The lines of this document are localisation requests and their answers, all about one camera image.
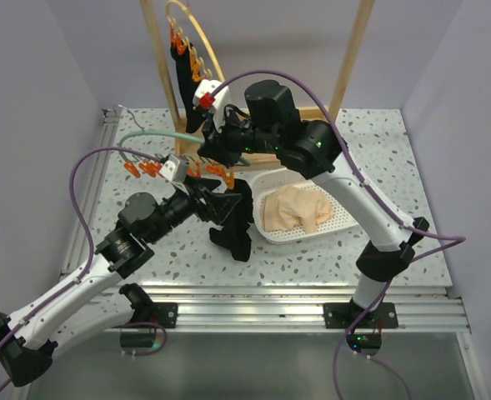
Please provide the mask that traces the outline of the black underwear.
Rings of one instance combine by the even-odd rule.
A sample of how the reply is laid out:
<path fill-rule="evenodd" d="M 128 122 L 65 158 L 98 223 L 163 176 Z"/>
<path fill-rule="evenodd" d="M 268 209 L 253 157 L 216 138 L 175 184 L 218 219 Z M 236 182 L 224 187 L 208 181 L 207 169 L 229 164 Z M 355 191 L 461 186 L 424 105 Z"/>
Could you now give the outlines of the black underwear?
<path fill-rule="evenodd" d="M 245 263 L 250 258 L 252 244 L 248 230 L 254 224 L 252 189 L 246 180 L 236 178 L 233 189 L 225 193 L 237 193 L 242 198 L 220 229 L 209 229 L 209 238 L 213 244 L 229 250 L 234 260 Z"/>

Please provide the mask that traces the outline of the green clip hanger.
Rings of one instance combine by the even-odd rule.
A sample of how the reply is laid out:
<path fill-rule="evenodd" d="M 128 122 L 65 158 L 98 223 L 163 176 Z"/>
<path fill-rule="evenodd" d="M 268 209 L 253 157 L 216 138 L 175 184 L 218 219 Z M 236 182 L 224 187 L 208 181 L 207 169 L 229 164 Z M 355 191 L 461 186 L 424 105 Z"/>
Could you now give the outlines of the green clip hanger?
<path fill-rule="evenodd" d="M 155 178 L 163 159 L 174 153 L 189 161 L 188 174 L 193 177 L 212 174 L 234 186 L 235 168 L 205 165 L 198 160 L 197 150 L 203 139 L 195 133 L 174 132 L 168 125 L 167 109 L 129 108 L 118 105 L 121 111 L 117 146 L 123 167 L 134 177 Z"/>

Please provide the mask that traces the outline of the beige underwear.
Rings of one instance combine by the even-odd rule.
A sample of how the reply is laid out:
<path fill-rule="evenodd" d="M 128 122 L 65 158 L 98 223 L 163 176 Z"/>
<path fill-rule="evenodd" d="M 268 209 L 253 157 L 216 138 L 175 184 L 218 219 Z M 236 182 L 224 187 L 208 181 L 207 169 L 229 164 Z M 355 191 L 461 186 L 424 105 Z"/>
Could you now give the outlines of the beige underwear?
<path fill-rule="evenodd" d="M 310 234 L 333 216 L 331 202 L 320 191 L 286 185 L 265 198 L 263 229 L 266 232 L 286 232 L 302 226 Z"/>

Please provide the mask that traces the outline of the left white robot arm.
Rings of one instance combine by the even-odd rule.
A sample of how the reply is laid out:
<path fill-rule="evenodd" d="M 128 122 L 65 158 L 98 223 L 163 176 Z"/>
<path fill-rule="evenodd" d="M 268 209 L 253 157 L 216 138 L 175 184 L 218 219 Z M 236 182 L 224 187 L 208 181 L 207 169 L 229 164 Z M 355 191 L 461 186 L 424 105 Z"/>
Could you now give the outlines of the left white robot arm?
<path fill-rule="evenodd" d="M 0 312 L 0 363 L 14 387 L 40 378 L 53 364 L 53 338 L 78 310 L 134 274 L 153 257 L 151 245 L 191 216 L 222 224 L 240 203 L 238 192 L 217 192 L 219 181 L 186 177 L 169 198 L 137 192 L 88 260 L 56 286 L 16 312 Z"/>

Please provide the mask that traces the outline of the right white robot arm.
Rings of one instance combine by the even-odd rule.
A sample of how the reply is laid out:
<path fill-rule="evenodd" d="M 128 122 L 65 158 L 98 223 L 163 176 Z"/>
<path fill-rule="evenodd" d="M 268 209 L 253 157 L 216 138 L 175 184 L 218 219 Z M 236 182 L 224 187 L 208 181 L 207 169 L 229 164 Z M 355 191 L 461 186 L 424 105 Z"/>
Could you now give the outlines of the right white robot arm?
<path fill-rule="evenodd" d="M 409 216 L 360 168 L 352 167 L 328 123 L 302 120 L 288 87 L 263 80 L 250 85 L 244 97 L 248 113 L 234 107 L 219 81 L 199 83 L 193 105 L 208 116 L 198 155 L 231 167 L 244 153 L 273 154 L 284 167 L 333 196 L 369 237 L 356 261 L 361 276 L 349 316 L 357 326 L 370 326 L 379 317 L 387 282 L 413 261 L 415 244 L 429 230 L 428 220 Z"/>

